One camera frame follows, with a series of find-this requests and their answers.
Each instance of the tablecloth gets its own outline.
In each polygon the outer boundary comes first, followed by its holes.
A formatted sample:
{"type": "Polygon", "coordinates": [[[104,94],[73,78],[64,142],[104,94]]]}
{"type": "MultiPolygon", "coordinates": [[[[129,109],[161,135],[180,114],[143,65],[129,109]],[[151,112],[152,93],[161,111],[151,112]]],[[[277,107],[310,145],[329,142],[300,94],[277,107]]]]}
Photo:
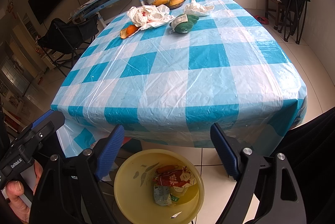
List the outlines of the tablecloth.
{"type": "Polygon", "coordinates": [[[51,105],[66,117],[57,134],[67,157],[116,124],[140,140],[213,147],[215,122],[267,155],[302,120],[306,85],[267,30],[233,0],[196,1],[215,9],[188,34],[164,25],[122,40],[123,13],[92,42],[51,105]]]}

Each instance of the green cloth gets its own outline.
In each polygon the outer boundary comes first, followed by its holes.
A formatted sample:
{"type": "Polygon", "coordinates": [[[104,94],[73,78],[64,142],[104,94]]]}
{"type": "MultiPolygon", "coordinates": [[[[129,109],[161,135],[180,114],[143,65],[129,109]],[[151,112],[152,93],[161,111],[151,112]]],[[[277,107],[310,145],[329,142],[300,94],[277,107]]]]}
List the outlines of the green cloth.
{"type": "Polygon", "coordinates": [[[187,22],[178,24],[175,27],[175,32],[182,33],[182,34],[189,33],[191,29],[193,28],[193,26],[198,22],[199,16],[187,14],[187,20],[188,20],[187,22]]]}

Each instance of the black folding chair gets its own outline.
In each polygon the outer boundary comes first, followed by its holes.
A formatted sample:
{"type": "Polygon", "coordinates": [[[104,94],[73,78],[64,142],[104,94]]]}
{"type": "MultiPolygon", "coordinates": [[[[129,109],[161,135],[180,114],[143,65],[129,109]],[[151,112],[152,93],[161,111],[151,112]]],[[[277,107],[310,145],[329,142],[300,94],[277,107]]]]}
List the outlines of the black folding chair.
{"type": "Polygon", "coordinates": [[[61,67],[73,68],[74,60],[79,59],[81,54],[88,48],[88,46],[80,47],[80,45],[82,43],[90,45],[95,39],[95,35],[99,32],[97,22],[98,15],[93,15],[80,24],[67,24],[61,19],[55,18],[51,21],[47,33],[38,40],[38,45],[65,77],[66,74],[61,67]],[[62,54],[54,60],[46,49],[51,49],[54,52],[58,51],[62,54]],[[71,54],[71,59],[61,60],[66,54],[71,54]],[[67,62],[71,62],[71,67],[65,65],[67,62]]]}

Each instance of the camping chair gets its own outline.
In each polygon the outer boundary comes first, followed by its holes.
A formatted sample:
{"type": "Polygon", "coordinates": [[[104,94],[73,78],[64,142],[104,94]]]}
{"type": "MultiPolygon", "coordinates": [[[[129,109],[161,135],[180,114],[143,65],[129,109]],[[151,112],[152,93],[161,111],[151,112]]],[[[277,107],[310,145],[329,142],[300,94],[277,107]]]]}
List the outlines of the camping chair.
{"type": "Polygon", "coordinates": [[[74,60],[79,59],[81,56],[77,50],[84,52],[88,48],[88,46],[80,47],[80,45],[82,43],[90,45],[95,39],[95,35],[99,32],[97,22],[98,15],[96,14],[80,24],[66,24],[61,19],[55,18],[51,21],[47,33],[38,40],[37,43],[44,53],[65,77],[66,74],[61,70],[61,67],[73,68],[74,60]],[[58,51],[62,53],[62,55],[54,60],[46,48],[54,52],[58,51]],[[66,54],[71,54],[71,59],[61,60],[66,54]],[[67,62],[71,62],[71,67],[65,65],[67,62]]]}
{"type": "Polygon", "coordinates": [[[270,0],[271,2],[277,4],[277,9],[270,9],[269,8],[269,0],[265,0],[265,17],[268,18],[268,16],[271,16],[271,18],[274,19],[275,23],[274,23],[274,29],[277,30],[278,29],[278,25],[282,25],[282,22],[279,22],[279,16],[282,13],[282,16],[284,16],[284,10],[285,10],[285,5],[283,3],[281,3],[278,0],[270,0]]]}

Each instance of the hand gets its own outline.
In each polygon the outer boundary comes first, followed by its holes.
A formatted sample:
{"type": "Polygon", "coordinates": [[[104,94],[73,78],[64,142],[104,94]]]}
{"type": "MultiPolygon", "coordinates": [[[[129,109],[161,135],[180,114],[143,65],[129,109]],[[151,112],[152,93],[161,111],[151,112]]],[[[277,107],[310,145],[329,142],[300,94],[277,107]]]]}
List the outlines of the hand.
{"type": "MultiPolygon", "coordinates": [[[[36,174],[36,185],[33,189],[33,193],[35,194],[37,184],[39,183],[42,176],[43,168],[37,161],[34,162],[34,168],[36,174]]],[[[6,185],[6,194],[10,200],[9,206],[12,208],[16,216],[21,221],[28,223],[30,208],[20,198],[20,196],[24,194],[22,183],[13,180],[8,182],[6,185]]]]}

